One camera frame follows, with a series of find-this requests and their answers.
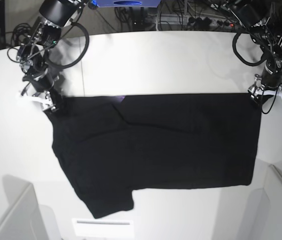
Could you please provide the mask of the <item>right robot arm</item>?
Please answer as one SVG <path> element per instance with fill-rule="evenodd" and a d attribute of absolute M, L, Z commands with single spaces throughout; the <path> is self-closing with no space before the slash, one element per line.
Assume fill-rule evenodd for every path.
<path fill-rule="evenodd" d="M 38 18 L 17 49 L 14 62 L 19 64 L 22 81 L 27 83 L 19 96 L 39 103 L 44 112 L 56 112 L 63 106 L 63 96 L 54 86 L 59 76 L 53 75 L 52 70 L 60 72 L 77 65 L 88 50 L 89 33 L 78 20 L 89 3 L 88 0 L 45 0 Z M 85 44 L 77 59 L 62 65 L 50 59 L 50 52 L 63 38 L 61 32 L 65 27 L 79 28 Z"/>

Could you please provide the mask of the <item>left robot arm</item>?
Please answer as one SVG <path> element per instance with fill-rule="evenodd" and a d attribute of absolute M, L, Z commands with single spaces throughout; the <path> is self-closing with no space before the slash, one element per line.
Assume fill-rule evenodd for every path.
<path fill-rule="evenodd" d="M 224 5 L 240 24 L 232 41 L 235 56 L 250 67 L 264 65 L 262 73 L 255 75 L 254 83 L 248 88 L 251 100 L 261 108 L 270 98 L 282 100 L 282 30 L 274 2 L 227 0 Z M 262 50 L 259 61 L 249 62 L 238 52 L 237 41 L 242 33 L 248 33 Z"/>

